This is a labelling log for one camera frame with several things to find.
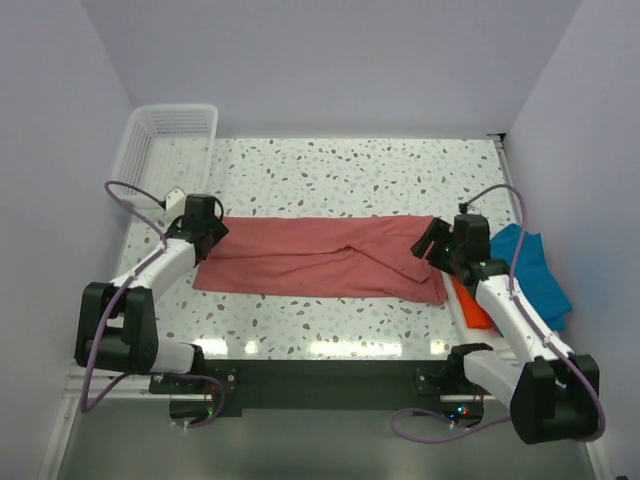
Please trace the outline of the salmon pink t shirt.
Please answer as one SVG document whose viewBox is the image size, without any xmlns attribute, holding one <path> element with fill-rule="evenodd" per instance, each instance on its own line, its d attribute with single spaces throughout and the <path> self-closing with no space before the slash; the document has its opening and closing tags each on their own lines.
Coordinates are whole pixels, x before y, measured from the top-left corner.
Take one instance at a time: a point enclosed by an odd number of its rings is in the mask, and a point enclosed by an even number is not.
<svg viewBox="0 0 640 480">
<path fill-rule="evenodd" d="M 224 293 L 382 298 L 441 305 L 441 273 L 411 248 L 429 216 L 229 217 L 194 286 Z"/>
</svg>

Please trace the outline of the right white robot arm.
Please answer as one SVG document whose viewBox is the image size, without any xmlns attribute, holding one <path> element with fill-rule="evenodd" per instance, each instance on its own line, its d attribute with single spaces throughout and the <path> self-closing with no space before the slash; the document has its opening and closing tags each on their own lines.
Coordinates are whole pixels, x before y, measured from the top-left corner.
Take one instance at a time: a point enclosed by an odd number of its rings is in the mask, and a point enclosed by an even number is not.
<svg viewBox="0 0 640 480">
<path fill-rule="evenodd" d="M 576 354 L 546 325 L 521 290 L 515 264 L 492 257 L 485 217 L 460 214 L 453 223 L 435 218 L 411 252 L 461 282 L 517 361 L 510 364 L 486 344 L 464 345 L 445 369 L 452 390 L 466 393 L 477 385 L 493 395 L 526 444 L 602 435 L 596 361 Z"/>
</svg>

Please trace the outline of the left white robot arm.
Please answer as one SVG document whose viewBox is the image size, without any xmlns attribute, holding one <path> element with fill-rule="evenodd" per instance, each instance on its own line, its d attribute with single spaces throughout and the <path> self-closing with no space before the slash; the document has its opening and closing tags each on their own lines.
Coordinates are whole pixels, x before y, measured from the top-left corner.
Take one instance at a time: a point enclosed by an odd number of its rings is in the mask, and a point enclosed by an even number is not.
<svg viewBox="0 0 640 480">
<path fill-rule="evenodd" d="M 186 197 L 184 211 L 159 245 L 129 272 L 85 287 L 76 334 L 76 363 L 126 374 L 172 373 L 185 392 L 200 390 L 207 368 L 195 345 L 159 337 L 155 302 L 198 266 L 229 233 L 214 196 Z"/>
</svg>

